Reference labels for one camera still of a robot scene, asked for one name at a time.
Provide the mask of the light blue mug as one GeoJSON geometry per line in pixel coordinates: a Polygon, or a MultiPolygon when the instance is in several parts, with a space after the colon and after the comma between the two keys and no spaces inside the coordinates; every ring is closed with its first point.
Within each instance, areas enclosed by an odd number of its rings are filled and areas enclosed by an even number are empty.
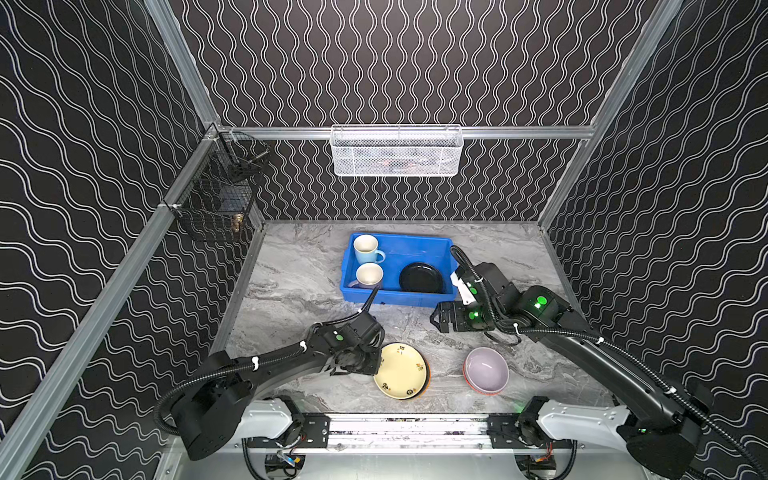
{"type": "Polygon", "coordinates": [[[353,240],[353,250],[357,262],[380,264],[386,260],[386,254],[379,249],[378,239],[370,234],[361,234],[353,240]]]}

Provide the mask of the yellow floral plate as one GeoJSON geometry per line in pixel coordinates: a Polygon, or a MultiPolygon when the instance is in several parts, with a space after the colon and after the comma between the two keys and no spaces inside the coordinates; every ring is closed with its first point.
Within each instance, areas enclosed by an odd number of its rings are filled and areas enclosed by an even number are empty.
{"type": "Polygon", "coordinates": [[[396,400],[416,398],[428,386],[429,379],[428,362],[415,347],[390,343],[382,348],[374,382],[384,395],[396,400]]]}

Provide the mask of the purple cream mug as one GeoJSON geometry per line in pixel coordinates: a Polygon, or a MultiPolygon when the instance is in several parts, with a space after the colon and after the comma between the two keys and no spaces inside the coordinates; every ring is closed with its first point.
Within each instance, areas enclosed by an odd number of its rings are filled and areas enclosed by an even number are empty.
{"type": "Polygon", "coordinates": [[[348,288],[374,289],[381,286],[384,271],[382,267],[373,262],[360,265],[355,272],[355,279],[352,280],[348,288]]]}

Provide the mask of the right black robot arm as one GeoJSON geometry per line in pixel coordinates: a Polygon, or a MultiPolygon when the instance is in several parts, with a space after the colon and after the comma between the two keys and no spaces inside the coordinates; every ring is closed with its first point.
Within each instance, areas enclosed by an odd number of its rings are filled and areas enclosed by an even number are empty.
{"type": "Polygon", "coordinates": [[[569,440],[604,445],[628,453],[650,472],[668,479],[689,474],[703,429],[719,435],[756,472],[766,468],[739,440],[710,417],[711,392],[701,385],[683,386],[665,379],[623,347],[591,329],[567,300],[534,285],[524,291],[493,263],[472,264],[458,246],[450,248],[457,268],[451,276],[460,299],[441,302],[430,321],[441,332],[498,331],[517,341],[529,337],[564,356],[618,400],[604,410],[559,406],[544,396],[530,400],[514,431],[531,446],[569,440]]]}

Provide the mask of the black glossy plate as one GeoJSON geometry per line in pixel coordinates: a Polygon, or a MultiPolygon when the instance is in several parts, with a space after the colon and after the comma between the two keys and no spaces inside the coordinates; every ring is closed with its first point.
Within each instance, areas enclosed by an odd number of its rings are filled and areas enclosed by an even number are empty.
{"type": "Polygon", "coordinates": [[[413,262],[402,269],[399,286],[406,292],[442,294],[444,279],[436,267],[424,262],[413,262]]]}

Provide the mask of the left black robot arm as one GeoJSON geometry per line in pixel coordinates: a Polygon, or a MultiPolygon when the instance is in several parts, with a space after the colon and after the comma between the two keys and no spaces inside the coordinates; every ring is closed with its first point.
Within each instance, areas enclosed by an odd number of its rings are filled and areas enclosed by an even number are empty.
{"type": "Polygon", "coordinates": [[[262,354],[232,358],[210,355],[195,374],[171,388],[153,408],[155,426],[181,438],[192,460],[204,459],[236,438],[255,400],[267,400],[287,415],[288,427],[301,415],[288,402],[268,395],[307,375],[323,372],[372,377],[379,371],[384,327],[370,314],[379,289],[363,306],[336,320],[312,324],[296,343],[262,354]]]}

